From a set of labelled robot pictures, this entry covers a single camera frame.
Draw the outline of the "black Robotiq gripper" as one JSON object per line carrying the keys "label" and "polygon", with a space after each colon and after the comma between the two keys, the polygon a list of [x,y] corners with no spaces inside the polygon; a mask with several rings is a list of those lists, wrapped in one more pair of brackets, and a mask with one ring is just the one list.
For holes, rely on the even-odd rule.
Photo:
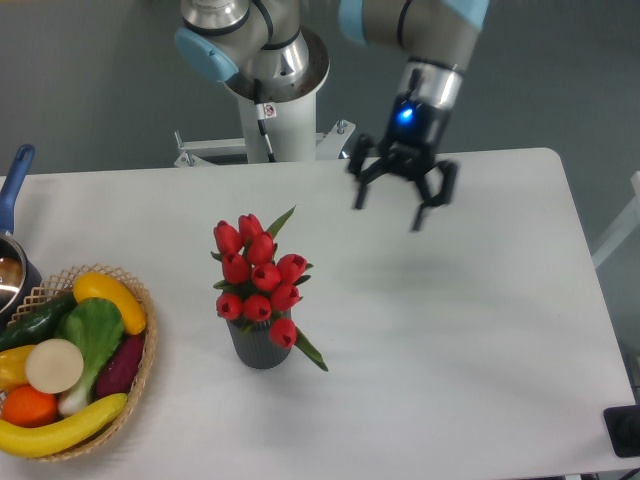
{"label": "black Robotiq gripper", "polygon": [[[448,120],[448,110],[412,99],[408,94],[398,95],[385,134],[376,147],[379,160],[364,168],[370,150],[376,146],[367,134],[358,137],[351,153],[347,172],[357,184],[353,208],[364,208],[369,184],[387,173],[413,181],[421,197],[411,227],[413,232],[421,230],[427,210],[449,205],[459,165],[452,160],[435,159]],[[439,191],[432,194],[427,175],[435,170],[440,173],[441,182]]]}

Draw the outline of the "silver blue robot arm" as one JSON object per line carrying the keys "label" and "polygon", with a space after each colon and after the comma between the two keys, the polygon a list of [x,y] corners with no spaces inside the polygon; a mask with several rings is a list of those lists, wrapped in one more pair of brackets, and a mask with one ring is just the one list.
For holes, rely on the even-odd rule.
{"label": "silver blue robot arm", "polygon": [[[365,204],[377,178],[392,174],[420,196],[413,225],[451,202],[457,164],[437,156],[464,74],[482,31],[484,1],[343,1],[343,34],[403,52],[407,63],[381,139],[361,135],[348,172]],[[236,97],[251,163],[314,159],[316,94],[330,61],[323,41],[300,20],[296,1],[184,1],[174,43],[202,77]]]}

